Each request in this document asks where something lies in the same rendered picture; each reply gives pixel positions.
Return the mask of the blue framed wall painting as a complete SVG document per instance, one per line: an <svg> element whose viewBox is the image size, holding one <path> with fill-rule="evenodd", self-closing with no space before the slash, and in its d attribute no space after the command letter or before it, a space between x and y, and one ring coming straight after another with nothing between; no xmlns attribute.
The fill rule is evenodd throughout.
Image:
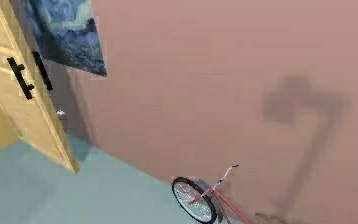
<svg viewBox="0 0 358 224"><path fill-rule="evenodd" d="M21 0L44 59L107 76L91 0Z"/></svg>

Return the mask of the light wooden room door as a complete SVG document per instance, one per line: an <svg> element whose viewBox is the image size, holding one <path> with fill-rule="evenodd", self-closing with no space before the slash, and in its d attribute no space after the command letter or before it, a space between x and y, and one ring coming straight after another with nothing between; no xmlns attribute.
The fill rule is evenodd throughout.
<svg viewBox="0 0 358 224"><path fill-rule="evenodd" d="M78 161L70 147L49 91L10 0L0 0L0 107L19 139L76 174ZM7 61L23 64L23 78L32 84L28 100Z"/></svg>

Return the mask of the red bicycle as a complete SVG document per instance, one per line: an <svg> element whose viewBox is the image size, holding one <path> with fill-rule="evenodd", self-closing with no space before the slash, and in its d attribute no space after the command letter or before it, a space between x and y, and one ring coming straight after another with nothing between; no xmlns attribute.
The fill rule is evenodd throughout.
<svg viewBox="0 0 358 224"><path fill-rule="evenodd" d="M224 175L213 185L208 185L203 180L191 180L186 177L176 177L171 183L171 190L179 206L199 224L232 224L224 205L229 207L242 224L251 224L226 197L218 190L233 168L239 164L230 165Z"/></svg>

